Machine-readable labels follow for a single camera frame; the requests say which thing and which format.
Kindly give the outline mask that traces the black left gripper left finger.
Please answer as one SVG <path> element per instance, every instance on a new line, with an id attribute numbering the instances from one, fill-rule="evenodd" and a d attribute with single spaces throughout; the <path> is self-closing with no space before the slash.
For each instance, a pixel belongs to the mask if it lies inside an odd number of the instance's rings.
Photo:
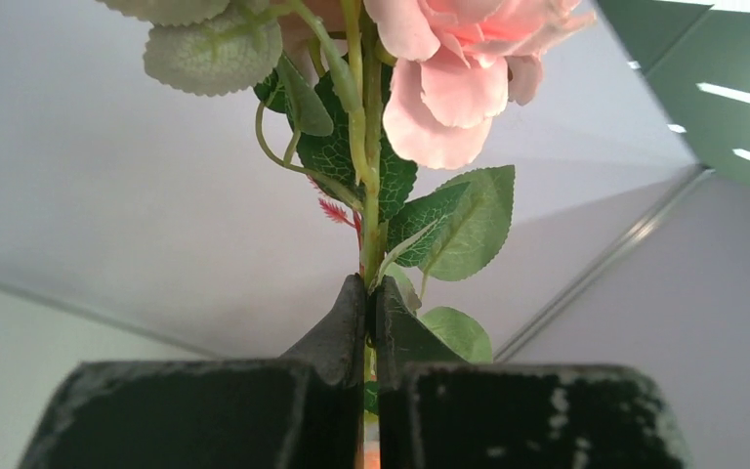
<path id="1" fill-rule="evenodd" d="M 83 362 L 58 387 L 22 468 L 358 468 L 366 289 L 277 358 Z"/>

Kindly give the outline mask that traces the pink flower bouquet green wrap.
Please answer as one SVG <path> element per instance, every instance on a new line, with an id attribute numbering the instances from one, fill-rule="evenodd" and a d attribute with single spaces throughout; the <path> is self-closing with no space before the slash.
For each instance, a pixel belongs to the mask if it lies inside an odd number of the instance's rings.
<path id="1" fill-rule="evenodd" d="M 512 226 L 513 165 L 475 168 L 494 120 L 535 98 L 544 55 L 597 21 L 576 1 L 109 1 L 149 25 L 145 73 L 199 97 L 251 90 L 256 140 L 355 231 L 369 289 L 461 281 Z"/>

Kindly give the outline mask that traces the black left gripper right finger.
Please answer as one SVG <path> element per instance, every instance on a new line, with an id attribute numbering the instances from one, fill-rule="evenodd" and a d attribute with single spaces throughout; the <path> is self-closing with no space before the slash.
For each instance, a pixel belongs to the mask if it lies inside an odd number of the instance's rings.
<path id="1" fill-rule="evenodd" d="M 385 468 L 689 468 L 657 384 L 614 364 L 470 363 L 411 314 L 396 282 L 372 296 Z"/>

